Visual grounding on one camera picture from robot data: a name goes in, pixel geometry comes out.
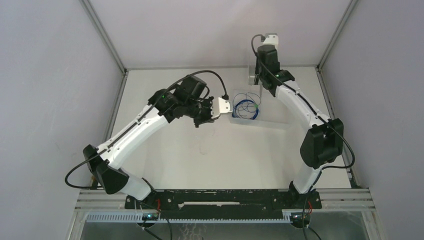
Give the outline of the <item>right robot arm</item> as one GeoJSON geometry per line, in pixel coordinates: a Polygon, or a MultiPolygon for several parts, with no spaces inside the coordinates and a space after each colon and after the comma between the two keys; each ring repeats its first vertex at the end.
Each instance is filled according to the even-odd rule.
{"type": "Polygon", "coordinates": [[[330,119],[309,102],[300,90],[294,76],[280,68],[274,45],[258,47],[256,74],[263,88],[281,101],[305,131],[299,152],[303,164],[289,188],[289,203],[302,208],[309,201],[322,171],[330,167],[343,151],[344,125],[340,119],[330,119]]]}

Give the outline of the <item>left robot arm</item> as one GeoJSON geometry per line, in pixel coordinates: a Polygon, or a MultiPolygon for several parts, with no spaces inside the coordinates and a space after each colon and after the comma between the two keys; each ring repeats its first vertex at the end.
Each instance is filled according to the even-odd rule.
{"type": "Polygon", "coordinates": [[[206,82],[187,75],[169,88],[156,91],[137,117],[109,140],[98,146],[89,144],[83,149],[89,171],[108,195],[130,195],[145,209],[155,205],[157,196],[153,188],[122,166],[141,143],[173,120],[187,116],[193,119],[196,127],[211,121],[214,98],[202,98],[205,89],[206,82]]]}

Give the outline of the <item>white cable spool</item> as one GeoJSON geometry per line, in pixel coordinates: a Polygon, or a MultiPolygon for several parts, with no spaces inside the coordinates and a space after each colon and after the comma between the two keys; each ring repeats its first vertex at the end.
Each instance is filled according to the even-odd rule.
{"type": "Polygon", "coordinates": [[[247,80],[250,86],[262,86],[262,82],[257,71],[257,57],[252,52],[248,56],[247,80]]]}

